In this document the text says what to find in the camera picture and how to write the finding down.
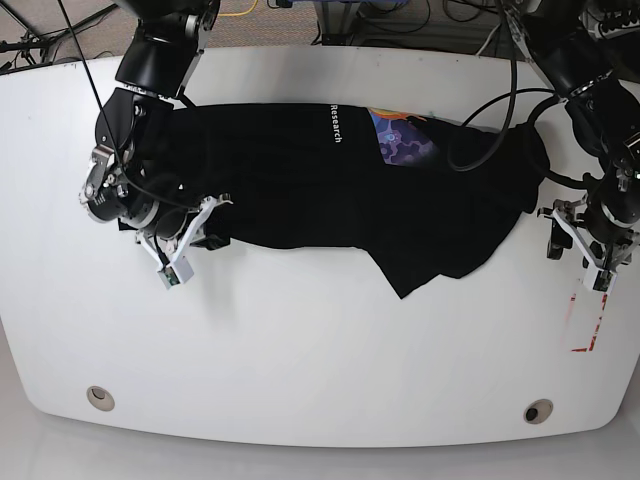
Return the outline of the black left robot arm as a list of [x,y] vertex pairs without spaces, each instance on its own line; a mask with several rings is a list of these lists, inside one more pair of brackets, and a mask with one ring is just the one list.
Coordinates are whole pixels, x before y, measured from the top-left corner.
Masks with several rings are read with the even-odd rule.
[[[602,248],[598,267],[613,271],[629,261],[639,241],[633,229],[639,221],[639,102],[582,23],[584,2],[504,1],[501,8],[514,43],[553,91],[527,119],[527,159],[540,176],[585,191],[586,210],[571,214],[569,224],[589,232]],[[571,179],[539,158],[535,123],[558,103],[578,144],[599,160],[601,178]]]

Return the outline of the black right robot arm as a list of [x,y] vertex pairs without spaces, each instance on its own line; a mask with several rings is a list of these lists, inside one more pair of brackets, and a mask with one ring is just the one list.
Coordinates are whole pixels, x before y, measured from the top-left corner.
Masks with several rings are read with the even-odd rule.
[[149,241],[162,272],[161,241],[188,246],[230,174],[213,151],[204,111],[185,94],[217,19],[217,1],[122,1],[138,24],[100,102],[96,145],[79,199],[100,222],[116,220]]

